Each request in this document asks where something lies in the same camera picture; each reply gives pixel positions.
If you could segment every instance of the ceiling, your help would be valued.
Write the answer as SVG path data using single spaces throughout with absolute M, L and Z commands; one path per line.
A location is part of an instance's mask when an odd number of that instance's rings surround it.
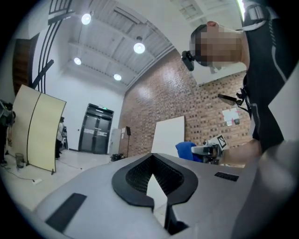
M 237 0 L 73 0 L 77 15 L 70 36 L 73 69 L 128 90 L 154 63 L 176 48 L 188 50 L 191 32 L 200 24 L 216 21 L 231 28 L 242 27 Z M 92 14 L 83 25 L 81 16 Z M 141 36 L 146 50 L 133 50 Z M 193 76 L 198 84 L 245 70 L 242 64 L 225 69 L 205 68 L 196 64 Z M 114 80 L 114 74 L 122 77 Z
M 82 64 L 71 67 L 93 74 L 102 81 L 127 90 L 148 68 L 174 49 L 171 42 L 148 20 L 114 0 L 77 1 L 76 23 L 69 40 L 71 59 Z M 83 25 L 81 17 L 92 12 Z M 145 52 L 133 46 L 141 36 Z M 121 81 L 114 80 L 121 75 Z

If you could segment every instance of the cable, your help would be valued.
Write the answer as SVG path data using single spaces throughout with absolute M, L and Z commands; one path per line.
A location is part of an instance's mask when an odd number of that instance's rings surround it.
M 62 161 L 60 161 L 60 160 L 59 160 L 59 162 L 64 163 L 64 164 L 66 164 L 67 166 L 70 166 L 70 167 L 75 168 L 75 169 L 82 169 L 82 168 L 77 168 L 77 167 L 75 167 L 75 166 L 69 165 L 69 164 L 67 164 L 67 163 L 65 163 L 65 162 L 62 162 Z
M 24 179 L 24 180 L 32 180 L 32 181 L 34 182 L 34 180 L 33 180 L 33 179 L 19 177 L 18 175 L 14 174 L 14 173 L 12 173 L 12 172 L 9 172 L 8 170 L 10 170 L 10 168 L 6 168 L 6 167 L 4 167 L 4 166 L 1 166 L 1 167 L 5 168 L 5 169 L 6 169 L 6 172 L 8 172 L 8 173 L 10 173 L 10 174 L 13 174 L 13 175 L 15 175 L 17 178 Z

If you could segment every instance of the black vent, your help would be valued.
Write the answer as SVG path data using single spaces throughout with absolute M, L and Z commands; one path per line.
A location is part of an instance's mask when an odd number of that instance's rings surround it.
M 127 183 L 134 189 L 146 194 L 151 172 L 151 158 L 130 169 L 126 174 Z
M 85 195 L 73 193 L 46 220 L 46 224 L 58 232 L 64 232 L 86 198 Z
M 157 158 L 152 161 L 152 168 L 153 174 L 166 196 L 181 186 L 184 181 L 182 173 Z
M 221 172 L 216 173 L 215 176 L 220 177 L 220 178 L 224 178 L 224 179 L 227 179 L 227 180 L 230 180 L 230 181 L 234 181 L 234 182 L 236 182 L 239 178 L 239 176 L 237 176 L 237 175 L 226 174 L 226 173 L 221 173 Z

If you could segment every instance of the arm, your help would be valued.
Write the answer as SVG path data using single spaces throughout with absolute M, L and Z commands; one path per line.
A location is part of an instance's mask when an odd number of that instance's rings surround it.
M 246 164 L 251 159 L 262 155 L 262 148 L 258 140 L 252 139 L 237 148 L 223 151 L 219 164 Z
M 63 128 L 64 128 L 63 124 L 59 123 L 58 131 L 60 132 L 60 134 L 62 134 Z

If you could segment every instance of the person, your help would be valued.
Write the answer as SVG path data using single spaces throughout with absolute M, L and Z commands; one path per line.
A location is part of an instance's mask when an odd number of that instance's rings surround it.
M 231 30 L 214 21 L 200 25 L 191 34 L 190 53 L 203 66 L 223 67 L 244 63 L 246 105 L 251 118 L 253 139 L 224 150 L 219 164 L 246 164 L 284 138 L 268 108 L 286 83 L 298 61 L 286 24 L 265 2 L 244 1 L 242 30 Z
M 56 137 L 56 144 L 55 144 L 55 158 L 56 159 L 60 158 L 59 150 L 60 150 L 61 142 L 63 140 L 63 137 L 62 137 L 63 128 L 64 128 L 63 122 L 64 122 L 64 117 L 60 117 L 60 122 L 58 125 L 58 131 L 57 131 L 57 137 Z
M 0 100 L 0 165 L 6 166 L 7 161 L 4 159 L 5 145 L 8 131 L 8 144 L 12 146 L 12 126 L 14 124 L 16 114 L 13 111 L 13 105 Z

